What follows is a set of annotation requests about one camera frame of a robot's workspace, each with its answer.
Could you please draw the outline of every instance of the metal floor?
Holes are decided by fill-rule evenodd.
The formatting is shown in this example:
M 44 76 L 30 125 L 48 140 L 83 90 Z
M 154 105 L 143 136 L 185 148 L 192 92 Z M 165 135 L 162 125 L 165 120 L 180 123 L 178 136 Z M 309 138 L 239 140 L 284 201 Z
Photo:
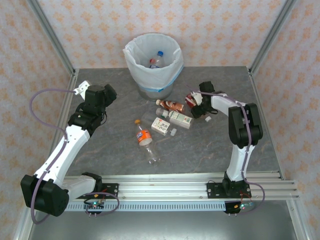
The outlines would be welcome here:
M 32 227 L 29 240 L 296 240 L 285 201 L 267 201 L 250 214 L 222 211 L 84 212 L 50 216 Z

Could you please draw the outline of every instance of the brown bottle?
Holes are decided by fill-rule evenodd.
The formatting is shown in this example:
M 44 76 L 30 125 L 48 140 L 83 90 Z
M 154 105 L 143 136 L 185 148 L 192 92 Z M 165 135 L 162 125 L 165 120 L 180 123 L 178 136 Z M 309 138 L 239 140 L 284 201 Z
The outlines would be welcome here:
M 158 106 L 161 106 L 167 110 L 172 110 L 178 113 L 183 114 L 185 112 L 185 106 L 181 103 L 174 102 L 174 101 L 162 101 L 162 100 L 157 100 L 155 102 Z

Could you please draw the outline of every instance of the white plastic bag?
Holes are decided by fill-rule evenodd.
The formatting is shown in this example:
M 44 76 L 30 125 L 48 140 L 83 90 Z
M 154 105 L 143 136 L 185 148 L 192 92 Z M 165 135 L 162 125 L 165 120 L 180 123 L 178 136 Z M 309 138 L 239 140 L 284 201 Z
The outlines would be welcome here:
M 165 67 L 149 68 L 150 59 L 163 52 Z M 170 86 L 184 67 L 184 58 L 179 44 L 170 36 L 147 33 L 130 41 L 123 49 L 130 73 L 147 92 L 161 92 Z

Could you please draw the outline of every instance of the trash can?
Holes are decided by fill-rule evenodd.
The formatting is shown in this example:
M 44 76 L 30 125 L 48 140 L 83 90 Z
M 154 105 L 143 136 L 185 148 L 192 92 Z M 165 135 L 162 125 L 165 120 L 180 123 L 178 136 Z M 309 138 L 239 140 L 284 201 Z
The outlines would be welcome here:
M 149 68 L 150 59 L 163 52 L 165 67 Z M 123 49 L 126 64 L 138 85 L 140 95 L 148 100 L 165 99 L 184 67 L 181 48 L 172 37 L 147 33 L 134 38 Z

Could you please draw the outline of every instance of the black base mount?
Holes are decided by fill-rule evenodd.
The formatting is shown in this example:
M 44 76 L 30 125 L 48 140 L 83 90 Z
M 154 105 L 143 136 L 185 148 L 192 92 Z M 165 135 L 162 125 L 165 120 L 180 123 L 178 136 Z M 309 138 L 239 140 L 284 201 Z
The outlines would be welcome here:
M 240 199 L 241 197 L 247 198 L 247 196 L 241 196 L 241 193 L 247 194 L 251 197 L 251 189 L 249 184 L 244 180 L 231 181 L 224 173 L 222 182 L 208 182 L 206 184 L 206 192 L 208 199 Z

